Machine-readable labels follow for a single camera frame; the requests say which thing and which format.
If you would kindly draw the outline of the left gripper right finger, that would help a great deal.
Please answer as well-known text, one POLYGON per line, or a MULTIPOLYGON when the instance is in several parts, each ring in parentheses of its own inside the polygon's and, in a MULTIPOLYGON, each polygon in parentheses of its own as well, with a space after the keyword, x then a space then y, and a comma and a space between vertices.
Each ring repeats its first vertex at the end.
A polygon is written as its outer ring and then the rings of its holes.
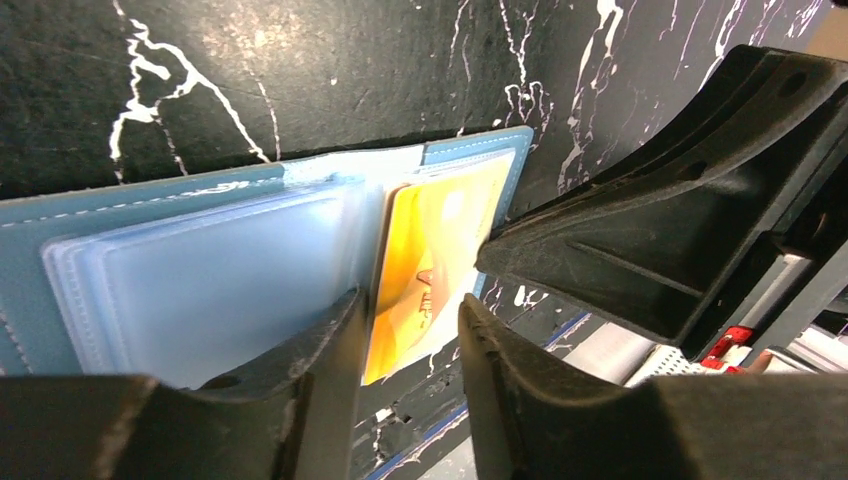
POLYGON ((843 479, 843 374, 653 377, 622 387, 509 329, 472 295, 460 360, 481 479, 843 479))

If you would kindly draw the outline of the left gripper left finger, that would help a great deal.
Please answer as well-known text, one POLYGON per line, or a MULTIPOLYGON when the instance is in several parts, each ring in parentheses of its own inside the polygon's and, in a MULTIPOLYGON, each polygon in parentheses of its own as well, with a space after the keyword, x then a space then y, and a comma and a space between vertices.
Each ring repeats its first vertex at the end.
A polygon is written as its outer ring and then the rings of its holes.
POLYGON ((5 479, 345 479, 364 291, 196 390, 147 375, 1 382, 5 479))

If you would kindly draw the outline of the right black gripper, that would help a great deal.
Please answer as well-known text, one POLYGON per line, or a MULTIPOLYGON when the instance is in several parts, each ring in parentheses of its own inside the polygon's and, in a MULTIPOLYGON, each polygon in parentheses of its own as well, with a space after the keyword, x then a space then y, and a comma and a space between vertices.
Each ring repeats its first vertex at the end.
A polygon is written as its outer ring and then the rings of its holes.
POLYGON ((749 365, 847 287, 846 134, 844 62, 736 46, 647 143, 498 228, 477 267, 692 362, 740 327, 749 365))

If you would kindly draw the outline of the blue card holder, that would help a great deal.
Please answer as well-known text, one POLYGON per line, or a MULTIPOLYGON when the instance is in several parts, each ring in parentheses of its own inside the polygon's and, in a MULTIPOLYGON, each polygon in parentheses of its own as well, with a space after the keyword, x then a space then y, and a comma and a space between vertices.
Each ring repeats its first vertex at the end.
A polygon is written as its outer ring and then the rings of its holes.
POLYGON ((196 388, 373 292, 394 197, 501 224, 533 140, 512 127, 1 204, 1 372, 196 388))

